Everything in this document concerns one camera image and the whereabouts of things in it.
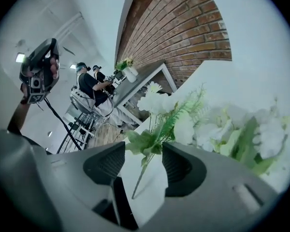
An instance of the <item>cap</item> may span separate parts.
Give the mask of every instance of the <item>cap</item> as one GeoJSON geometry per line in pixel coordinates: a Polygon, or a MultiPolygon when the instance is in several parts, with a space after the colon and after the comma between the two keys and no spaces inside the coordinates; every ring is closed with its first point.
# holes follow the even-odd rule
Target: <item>cap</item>
{"type": "Polygon", "coordinates": [[[87,67],[85,63],[79,62],[75,67],[75,73],[78,73],[83,67],[87,67]]]}
{"type": "Polygon", "coordinates": [[[95,69],[100,69],[100,68],[98,67],[98,65],[94,65],[94,66],[92,67],[92,70],[95,71],[95,69]]]}

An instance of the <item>ceiling light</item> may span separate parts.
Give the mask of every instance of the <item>ceiling light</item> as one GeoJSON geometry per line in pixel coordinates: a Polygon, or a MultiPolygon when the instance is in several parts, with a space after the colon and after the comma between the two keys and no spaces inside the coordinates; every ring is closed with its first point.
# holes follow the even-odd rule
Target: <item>ceiling light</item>
{"type": "Polygon", "coordinates": [[[17,54],[17,57],[16,57],[16,62],[17,62],[17,63],[22,63],[23,60],[24,60],[24,57],[25,57],[25,54],[23,54],[23,53],[18,53],[18,54],[17,54]]]}

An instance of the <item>red brick wall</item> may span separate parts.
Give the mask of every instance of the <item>red brick wall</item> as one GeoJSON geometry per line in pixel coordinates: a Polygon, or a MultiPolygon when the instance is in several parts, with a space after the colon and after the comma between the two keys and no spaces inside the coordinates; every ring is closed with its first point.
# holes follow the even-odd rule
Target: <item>red brick wall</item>
{"type": "Polygon", "coordinates": [[[164,59],[179,87],[203,60],[231,60],[228,33],[213,0],[146,1],[137,0],[130,8],[128,18],[136,4],[143,14],[127,19],[118,61],[132,57],[141,68],[164,59]]]}

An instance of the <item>flower stem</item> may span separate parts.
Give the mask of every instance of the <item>flower stem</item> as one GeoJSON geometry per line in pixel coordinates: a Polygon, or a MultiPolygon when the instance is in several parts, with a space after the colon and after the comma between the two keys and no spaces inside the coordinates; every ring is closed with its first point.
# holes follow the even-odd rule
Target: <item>flower stem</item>
{"type": "Polygon", "coordinates": [[[136,186],[135,186],[135,188],[134,188],[134,191],[133,191],[133,194],[132,194],[132,199],[134,199],[134,195],[135,195],[136,190],[137,190],[137,188],[138,188],[138,186],[139,186],[139,184],[140,184],[140,182],[141,182],[141,179],[142,179],[142,177],[143,177],[143,174],[145,173],[145,170],[146,170],[147,166],[149,165],[150,161],[153,159],[154,155],[155,155],[155,154],[152,154],[152,156],[151,156],[150,159],[147,161],[147,163],[144,164],[144,166],[143,166],[143,168],[142,168],[142,171],[141,171],[141,174],[140,174],[140,176],[139,176],[139,179],[137,180],[136,186]]]}
{"type": "Polygon", "coordinates": [[[150,124],[151,124],[151,115],[150,115],[150,113],[149,113],[149,117],[150,117],[150,119],[149,119],[149,131],[151,131],[150,130],[150,124]]]}

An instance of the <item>white vase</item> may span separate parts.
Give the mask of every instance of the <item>white vase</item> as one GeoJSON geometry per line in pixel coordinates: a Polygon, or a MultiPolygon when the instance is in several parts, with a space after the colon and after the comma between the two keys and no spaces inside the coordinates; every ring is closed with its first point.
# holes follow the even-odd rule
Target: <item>white vase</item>
{"type": "Polygon", "coordinates": [[[129,69],[130,69],[130,71],[132,72],[133,75],[137,76],[139,74],[137,72],[137,70],[133,66],[129,67],[129,69]]]}
{"type": "Polygon", "coordinates": [[[122,72],[125,74],[129,82],[134,83],[136,81],[135,75],[132,74],[129,68],[124,68],[122,72]]]}

